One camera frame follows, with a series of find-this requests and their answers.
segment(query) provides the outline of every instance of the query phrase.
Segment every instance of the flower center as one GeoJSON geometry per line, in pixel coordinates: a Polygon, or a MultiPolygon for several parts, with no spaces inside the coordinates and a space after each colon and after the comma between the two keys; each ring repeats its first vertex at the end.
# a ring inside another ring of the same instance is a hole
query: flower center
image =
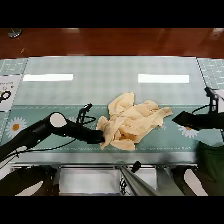
{"type": "Polygon", "coordinates": [[[14,124],[13,126],[12,126],[12,130],[13,131],[17,131],[19,129],[19,124],[14,124]]]}

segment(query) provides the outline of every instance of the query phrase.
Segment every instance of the wooden floor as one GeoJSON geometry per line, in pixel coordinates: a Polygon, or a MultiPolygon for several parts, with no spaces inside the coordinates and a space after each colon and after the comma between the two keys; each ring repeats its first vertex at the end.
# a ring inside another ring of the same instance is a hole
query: wooden floor
{"type": "Polygon", "coordinates": [[[224,58],[224,28],[0,28],[0,59],[66,55],[224,58]]]}

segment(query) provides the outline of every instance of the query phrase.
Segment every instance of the table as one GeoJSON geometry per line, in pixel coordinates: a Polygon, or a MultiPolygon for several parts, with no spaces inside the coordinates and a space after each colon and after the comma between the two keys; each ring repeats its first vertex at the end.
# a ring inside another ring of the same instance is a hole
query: table
{"type": "MultiPolygon", "coordinates": [[[[197,59],[194,57],[148,57],[148,56],[65,56],[37,57],[0,61],[0,75],[23,74],[74,74],[72,81],[60,82],[25,82],[20,83],[14,106],[10,112],[2,112],[1,129],[4,130],[7,121],[13,117],[25,117],[28,123],[43,118],[52,111],[61,111],[66,117],[75,117],[79,108],[86,103],[94,105],[90,114],[97,118],[107,114],[107,105],[124,92],[135,93],[135,103],[151,99],[161,107],[170,106],[174,115],[165,118],[163,129],[152,131],[146,136],[135,152],[126,152],[108,147],[101,151],[99,146],[88,146],[85,143],[74,142],[71,146],[54,152],[25,153],[15,161],[24,163],[134,163],[139,160],[142,164],[158,163],[194,163],[194,147],[198,140],[211,145],[223,144],[219,130],[203,130],[187,145],[189,139],[177,141],[180,127],[175,126],[175,134],[167,135],[165,130],[174,130],[171,119],[182,110],[193,109],[208,104],[209,99],[204,92],[207,85],[206,69],[214,59],[197,59]],[[189,84],[139,84],[138,74],[189,75],[189,84]]],[[[7,142],[5,132],[1,133],[1,144],[7,142]]],[[[40,148],[53,147],[63,144],[68,138],[50,137],[42,142],[40,148]]]]}

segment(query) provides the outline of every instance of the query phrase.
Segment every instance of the yellow towel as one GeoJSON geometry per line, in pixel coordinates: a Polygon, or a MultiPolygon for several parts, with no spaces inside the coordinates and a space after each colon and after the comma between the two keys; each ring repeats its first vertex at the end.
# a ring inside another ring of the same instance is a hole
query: yellow towel
{"type": "Polygon", "coordinates": [[[97,130],[104,132],[105,142],[101,149],[111,144],[123,150],[135,150],[135,144],[153,128],[162,126],[163,118],[172,113],[169,107],[159,106],[147,100],[143,104],[134,104],[134,93],[124,93],[108,105],[110,120],[101,116],[97,130]]]}

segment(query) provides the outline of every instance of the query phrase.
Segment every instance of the wooden surface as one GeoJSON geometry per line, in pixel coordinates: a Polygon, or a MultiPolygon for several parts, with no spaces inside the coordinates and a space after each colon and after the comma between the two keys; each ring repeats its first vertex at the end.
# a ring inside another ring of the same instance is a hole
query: wooden surface
{"type": "Polygon", "coordinates": [[[66,55],[224,58],[223,28],[0,28],[0,59],[66,55]]]}

